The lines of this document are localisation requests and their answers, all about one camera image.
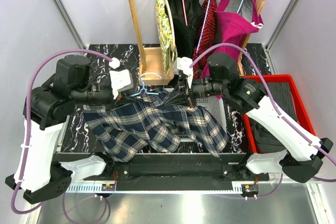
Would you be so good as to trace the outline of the red plastic crate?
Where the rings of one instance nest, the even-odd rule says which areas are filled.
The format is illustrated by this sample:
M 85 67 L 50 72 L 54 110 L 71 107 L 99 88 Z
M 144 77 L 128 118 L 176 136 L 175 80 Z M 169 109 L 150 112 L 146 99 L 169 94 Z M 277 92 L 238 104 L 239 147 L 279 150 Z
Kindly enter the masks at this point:
M 305 106 L 292 76 L 288 74 L 264 75 L 275 102 L 299 125 L 315 134 Z M 243 116 L 249 148 L 253 153 L 273 153 L 285 147 L 260 123 Z

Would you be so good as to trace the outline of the red polka dot skirt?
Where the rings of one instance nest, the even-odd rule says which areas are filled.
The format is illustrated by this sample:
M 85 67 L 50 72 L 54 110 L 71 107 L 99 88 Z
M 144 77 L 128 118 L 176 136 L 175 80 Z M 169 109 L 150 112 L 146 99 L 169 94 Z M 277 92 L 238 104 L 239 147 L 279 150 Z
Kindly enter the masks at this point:
M 215 35 L 216 35 L 217 17 L 216 17 L 215 11 L 216 11 L 216 8 L 217 8 L 217 0 L 211 0 L 209 10 L 208 10 L 207 19 L 206 19 L 205 29 L 204 29 L 204 33 L 203 33 L 203 37 L 202 37 L 202 41 L 201 41 L 201 45 L 200 45 L 198 53 L 196 53 L 196 47 L 197 47 L 198 40 L 199 40 L 199 37 L 200 37 L 200 33 L 201 33 L 201 30 L 202 30 L 202 24 L 203 24 L 203 20 L 204 20 L 204 15 L 205 15 L 205 11 L 206 11 L 207 2 L 208 2 L 208 0 L 205 0 L 202 4 L 203 13 L 202 13 L 201 18 L 199 20 L 199 23 L 197 25 L 197 30 L 196 30 L 196 35 L 195 35 L 196 46 L 195 46 L 194 51 L 193 51 L 193 60 L 195 60 L 200 54 L 205 52 L 208 48 L 210 48 L 213 45 Z

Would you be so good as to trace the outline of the wooden clothes rack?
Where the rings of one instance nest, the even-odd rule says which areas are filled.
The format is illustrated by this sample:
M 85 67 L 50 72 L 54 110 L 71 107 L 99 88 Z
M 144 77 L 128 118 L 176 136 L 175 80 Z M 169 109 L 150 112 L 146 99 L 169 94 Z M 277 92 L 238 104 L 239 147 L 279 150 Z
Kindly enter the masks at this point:
M 138 12 L 136 7 L 135 0 L 128 0 L 130 6 L 131 17 L 133 20 L 134 31 L 136 35 L 136 40 L 138 43 L 139 53 L 140 53 L 140 69 L 139 69 L 139 79 L 140 75 L 147 73 L 147 72 L 156 72 L 160 75 L 163 75 L 160 79 L 159 77 L 146 77 L 144 78 L 144 82 L 146 85 L 167 85 L 174 77 L 174 72 L 170 69 L 168 74 L 164 73 L 163 68 L 163 58 L 161 49 L 159 47 L 144 47 L 143 40 L 142 40 L 142 30 Z M 266 0 L 256 0 L 257 4 L 257 13 L 258 15 L 261 13 L 261 10 L 265 4 Z

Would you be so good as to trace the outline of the black skirt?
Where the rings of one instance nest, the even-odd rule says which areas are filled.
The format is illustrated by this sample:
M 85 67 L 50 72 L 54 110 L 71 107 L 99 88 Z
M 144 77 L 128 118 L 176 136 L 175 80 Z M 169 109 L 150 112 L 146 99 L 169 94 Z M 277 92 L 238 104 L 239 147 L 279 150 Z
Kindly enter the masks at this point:
M 179 57 L 193 57 L 196 46 L 195 35 L 197 25 L 203 13 L 200 0 L 185 0 L 188 26 L 185 26 L 182 1 L 168 0 L 175 32 L 175 44 Z

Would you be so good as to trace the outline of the lemon print skirt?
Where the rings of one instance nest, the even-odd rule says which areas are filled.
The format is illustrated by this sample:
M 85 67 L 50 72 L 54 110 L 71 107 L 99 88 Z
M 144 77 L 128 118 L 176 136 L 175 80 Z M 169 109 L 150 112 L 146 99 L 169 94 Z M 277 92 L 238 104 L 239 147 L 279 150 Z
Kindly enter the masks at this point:
M 164 73 L 170 71 L 170 63 L 173 63 L 177 58 L 177 49 L 173 49 L 173 33 L 170 24 L 170 19 L 166 13 L 166 1 L 155 0 L 155 15 L 157 24 L 157 34 L 163 58 Z

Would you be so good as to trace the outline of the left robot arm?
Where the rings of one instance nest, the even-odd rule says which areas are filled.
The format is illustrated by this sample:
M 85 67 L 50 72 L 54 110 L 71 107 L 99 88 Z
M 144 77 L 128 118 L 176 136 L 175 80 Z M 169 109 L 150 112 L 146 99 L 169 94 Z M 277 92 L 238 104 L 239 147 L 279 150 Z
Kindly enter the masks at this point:
M 90 68 L 89 58 L 68 55 L 57 61 L 56 72 L 42 86 L 33 88 L 32 77 L 24 105 L 26 137 L 20 164 L 17 172 L 5 179 L 14 196 L 22 189 L 23 198 L 33 205 L 59 197 L 73 182 L 92 176 L 107 180 L 113 175 L 113 167 L 102 153 L 74 162 L 53 160 L 75 106 L 105 105 L 111 109 L 121 99 L 119 88 L 111 84 L 94 90 Z

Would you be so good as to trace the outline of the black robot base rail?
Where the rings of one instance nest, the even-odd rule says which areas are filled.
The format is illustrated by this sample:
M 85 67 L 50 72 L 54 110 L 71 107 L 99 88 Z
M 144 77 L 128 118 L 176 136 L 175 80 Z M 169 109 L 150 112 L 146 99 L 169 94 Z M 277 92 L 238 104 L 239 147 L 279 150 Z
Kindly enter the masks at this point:
M 244 158 L 245 154 L 228 153 L 219 158 L 208 153 L 138 154 L 127 163 L 108 164 L 101 175 L 75 181 L 99 187 L 116 180 L 116 191 L 124 194 L 239 194 L 238 184 L 269 181 L 267 173 L 256 176 L 240 167 Z

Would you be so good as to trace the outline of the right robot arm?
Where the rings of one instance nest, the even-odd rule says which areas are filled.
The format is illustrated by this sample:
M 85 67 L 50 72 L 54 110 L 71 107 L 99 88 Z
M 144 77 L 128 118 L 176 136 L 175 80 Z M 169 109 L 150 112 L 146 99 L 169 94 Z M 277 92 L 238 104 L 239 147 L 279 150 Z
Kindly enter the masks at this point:
M 228 54 L 212 54 L 207 59 L 209 76 L 194 79 L 190 58 L 173 63 L 179 76 L 176 88 L 181 101 L 196 105 L 196 99 L 220 95 L 233 109 L 261 124 L 284 147 L 280 152 L 248 154 L 238 167 L 239 176 L 250 180 L 261 173 L 285 174 L 306 183 L 320 170 L 333 143 L 318 138 L 291 118 L 272 98 L 264 80 L 240 77 L 236 62 Z

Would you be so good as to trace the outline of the navy plaid skirt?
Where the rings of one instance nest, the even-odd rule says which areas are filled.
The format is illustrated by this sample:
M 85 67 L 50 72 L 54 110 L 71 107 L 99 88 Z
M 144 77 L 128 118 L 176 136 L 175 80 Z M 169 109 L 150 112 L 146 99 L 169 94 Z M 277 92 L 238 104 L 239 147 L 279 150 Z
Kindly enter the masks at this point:
M 174 152 L 181 132 L 218 157 L 228 141 L 218 121 L 202 106 L 165 105 L 169 93 L 155 92 L 110 111 L 104 105 L 83 106 L 83 118 L 106 154 L 114 161 L 128 162 L 146 146 Z

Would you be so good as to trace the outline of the white perforated plastic basket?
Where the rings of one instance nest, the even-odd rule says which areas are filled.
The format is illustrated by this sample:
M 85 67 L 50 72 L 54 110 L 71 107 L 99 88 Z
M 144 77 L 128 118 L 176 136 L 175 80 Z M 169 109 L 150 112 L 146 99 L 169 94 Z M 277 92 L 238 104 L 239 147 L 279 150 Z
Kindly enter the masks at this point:
M 209 114 L 212 115 L 212 118 L 219 124 L 219 126 L 224 130 L 224 137 L 221 137 L 221 141 L 228 141 L 228 135 L 226 131 L 226 116 L 225 116 L 225 109 L 223 105 L 223 101 L 216 97 L 210 98 L 200 98 L 196 100 L 196 106 L 198 108 L 202 107 L 204 110 L 207 110 Z M 201 135 L 199 133 L 194 133 L 197 135 L 197 139 L 193 140 L 189 134 L 187 134 L 183 130 L 178 130 L 175 132 L 175 136 L 180 139 L 181 142 L 194 142 L 197 144 L 205 145 L 206 139 L 201 139 Z

